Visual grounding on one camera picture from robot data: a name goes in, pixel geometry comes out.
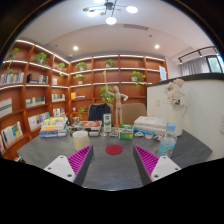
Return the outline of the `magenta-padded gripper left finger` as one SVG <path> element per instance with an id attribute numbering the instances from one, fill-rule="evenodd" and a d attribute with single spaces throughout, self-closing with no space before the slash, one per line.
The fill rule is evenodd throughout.
<path id="1" fill-rule="evenodd" d="M 59 155 L 44 170 L 82 186 L 93 154 L 89 145 L 69 156 Z"/>

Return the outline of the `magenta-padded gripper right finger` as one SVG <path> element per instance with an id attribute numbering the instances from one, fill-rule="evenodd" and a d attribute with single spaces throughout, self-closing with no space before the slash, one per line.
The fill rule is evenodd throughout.
<path id="1" fill-rule="evenodd" d="M 157 156 L 137 145 L 133 146 L 133 156 L 144 185 L 180 170 L 169 157 Z"/>

